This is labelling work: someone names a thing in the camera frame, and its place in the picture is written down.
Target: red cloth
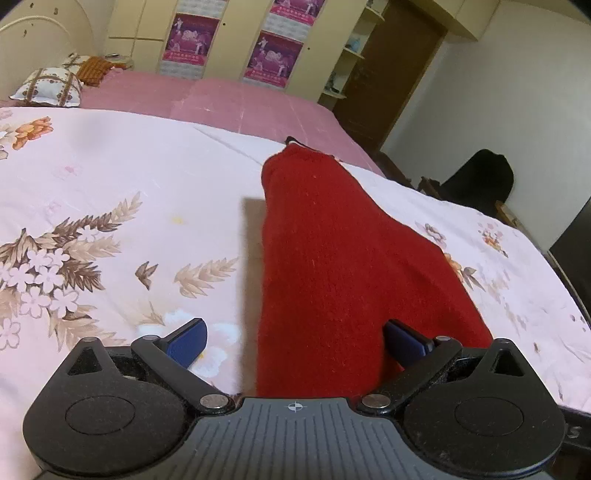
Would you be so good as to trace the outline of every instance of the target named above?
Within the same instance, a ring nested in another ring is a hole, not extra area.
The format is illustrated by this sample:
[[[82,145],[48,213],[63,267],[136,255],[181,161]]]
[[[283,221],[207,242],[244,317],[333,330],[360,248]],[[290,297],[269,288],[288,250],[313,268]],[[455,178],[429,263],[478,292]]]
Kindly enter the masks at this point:
[[[262,171],[267,217],[256,394],[356,397],[380,384],[396,318],[464,346],[492,337],[439,247],[333,157],[289,145]]]

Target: wooden shelf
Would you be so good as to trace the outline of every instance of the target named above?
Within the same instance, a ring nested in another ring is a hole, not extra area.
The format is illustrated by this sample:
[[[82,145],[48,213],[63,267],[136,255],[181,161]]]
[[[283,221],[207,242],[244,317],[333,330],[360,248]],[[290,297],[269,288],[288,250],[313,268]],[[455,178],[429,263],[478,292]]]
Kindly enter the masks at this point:
[[[384,22],[384,18],[382,17],[382,15],[378,12],[376,12],[373,8],[371,7],[365,7],[363,9],[363,13],[366,14],[368,17],[371,16],[372,20],[374,22]]]
[[[357,58],[361,59],[361,60],[365,60],[364,56],[361,55],[360,53],[357,53],[356,51],[351,50],[350,48],[343,48],[343,51],[350,53],[351,55],[355,55]]]
[[[323,90],[322,95],[328,95],[329,97],[338,98],[339,100],[342,100],[343,98],[347,98],[342,93],[331,92],[330,90]]]

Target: wooden door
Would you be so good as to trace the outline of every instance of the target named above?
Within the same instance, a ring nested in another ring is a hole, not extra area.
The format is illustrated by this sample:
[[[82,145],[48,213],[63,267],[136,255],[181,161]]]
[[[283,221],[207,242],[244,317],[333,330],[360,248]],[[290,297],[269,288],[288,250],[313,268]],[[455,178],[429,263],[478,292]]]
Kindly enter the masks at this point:
[[[379,151],[446,30],[408,0],[390,0],[333,113],[369,154]]]

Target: blue gripper pad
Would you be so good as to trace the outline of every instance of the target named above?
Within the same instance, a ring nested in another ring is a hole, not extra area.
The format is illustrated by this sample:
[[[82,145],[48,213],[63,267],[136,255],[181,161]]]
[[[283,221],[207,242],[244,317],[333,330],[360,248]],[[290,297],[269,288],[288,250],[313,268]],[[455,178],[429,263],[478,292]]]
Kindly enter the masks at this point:
[[[163,338],[168,344],[165,352],[178,364],[189,368],[205,350],[207,325],[202,319],[193,319],[183,326],[183,331],[175,330],[173,334]]]
[[[415,332],[397,320],[389,320],[384,326],[386,351],[403,368],[410,367],[433,351],[433,341]]]

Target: metal screw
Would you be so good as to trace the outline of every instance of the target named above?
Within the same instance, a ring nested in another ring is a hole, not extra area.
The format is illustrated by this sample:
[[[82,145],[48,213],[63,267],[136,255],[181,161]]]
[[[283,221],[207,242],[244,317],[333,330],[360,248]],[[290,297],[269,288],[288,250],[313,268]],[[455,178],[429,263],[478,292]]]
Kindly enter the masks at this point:
[[[200,403],[205,408],[217,410],[219,408],[224,408],[226,405],[230,403],[230,401],[228,400],[228,397],[225,395],[220,395],[219,393],[210,393],[209,395],[201,397]]]
[[[361,403],[367,408],[375,408],[377,410],[379,408],[386,408],[390,405],[390,399],[386,395],[372,393],[364,396]]]

